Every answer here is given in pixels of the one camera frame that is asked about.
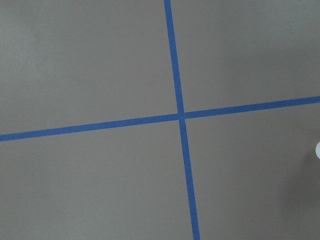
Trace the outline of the white PPR brass valve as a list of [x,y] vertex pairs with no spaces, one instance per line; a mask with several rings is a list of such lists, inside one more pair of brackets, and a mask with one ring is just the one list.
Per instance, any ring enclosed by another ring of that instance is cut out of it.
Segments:
[[320,142],[318,142],[318,143],[316,144],[315,154],[316,154],[317,158],[320,159]]

